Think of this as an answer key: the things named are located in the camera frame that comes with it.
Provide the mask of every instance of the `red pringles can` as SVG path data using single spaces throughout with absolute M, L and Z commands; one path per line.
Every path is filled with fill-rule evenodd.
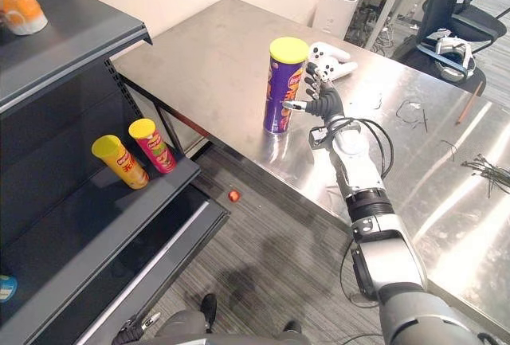
M 271 42 L 269 53 L 264 128 L 278 134 L 287 131 L 291 111 L 284 108 L 282 102 L 296 98 L 308 45 L 299 38 L 281 37 Z
M 129 135 L 142 147 L 145 155 L 159 172 L 167 174 L 174 169 L 175 159 L 153 120 L 142 118 L 131 123 Z

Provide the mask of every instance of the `robotic arm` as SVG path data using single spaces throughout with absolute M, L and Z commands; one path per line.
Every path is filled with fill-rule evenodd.
M 426 271 L 402 219 L 386 196 L 369 156 L 360 122 L 344 116 L 342 101 L 328 75 L 308 63 L 307 91 L 314 100 L 285 101 L 284 107 L 320 116 L 324 127 L 310 131 L 312 149 L 326 148 L 349 216 L 351 251 L 361 293 L 379 302 L 387 345 L 480 345 L 445 301 L 426 292 Z

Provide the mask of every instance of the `white headset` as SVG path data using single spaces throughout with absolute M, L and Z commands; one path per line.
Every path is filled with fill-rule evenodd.
M 477 64 L 471 52 L 471 45 L 467 41 L 457 37 L 440 38 L 437 41 L 436 54 L 444 55 L 446 53 L 453 53 L 459 57 L 458 63 L 468 70 L 468 78 L 473 75 Z M 441 76 L 446 80 L 458 82 L 464 78 L 461 72 L 443 65 L 441 62 L 436 61 L 436 66 Z

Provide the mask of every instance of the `office chair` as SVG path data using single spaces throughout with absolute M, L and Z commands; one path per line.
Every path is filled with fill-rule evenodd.
M 492 45 L 496 39 L 503 37 L 507 33 L 507 28 L 500 21 L 505 14 L 510 12 L 510 8 L 497 16 L 492 16 L 487 12 L 471 5 L 472 0 L 464 0 L 457 4 L 453 11 L 449 28 L 459 38 L 471 42 L 488 41 L 488 44 L 473 50 L 479 52 Z
M 450 82 L 459 88 L 463 88 L 468 92 L 474 92 L 481 82 L 481 89 L 478 92 L 480 95 L 485 88 L 486 82 L 483 72 L 476 68 L 473 75 L 468 79 L 468 70 L 462 67 L 462 65 L 435 53 L 437 40 L 430 38 L 430 35 L 438 29 L 449 29 L 449 23 L 456 3 L 457 0 L 429 0 L 418 34 L 408 37 L 395 50 L 392 59 L 420 72 L 435 76 L 440 80 L 445 80 L 441 77 L 441 73 L 435 64 L 439 62 L 462 73 L 464 80 Z

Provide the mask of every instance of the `table leg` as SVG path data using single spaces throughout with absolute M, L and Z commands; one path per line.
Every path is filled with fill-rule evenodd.
M 158 113 L 158 116 L 161 119 L 161 122 L 163 123 L 163 126 L 165 127 L 165 130 L 167 131 L 167 134 L 170 137 L 170 140 L 172 141 L 172 145 L 179 153 L 184 155 L 184 150 L 182 149 L 181 141 L 179 140 L 177 134 L 175 133 L 175 129 L 174 126 L 172 125 L 172 122 L 165 114 L 163 114 L 163 111 L 156 102 L 152 103 L 154 104 L 154 108 L 156 109 L 156 112 Z
M 395 4 L 395 0 L 386 0 L 386 4 L 382 8 L 381 14 L 379 15 L 379 18 L 377 19 L 377 22 L 375 23 L 374 30 L 372 30 L 372 33 L 369 36 L 368 41 L 364 46 L 365 49 L 371 50 L 372 46 L 374 46 L 375 40 L 377 39 L 377 36 L 379 35 L 379 33 L 381 33 L 381 30 L 384 27 L 384 23 L 386 22 L 388 14 L 390 14 L 390 11 L 393 9 L 394 4 Z

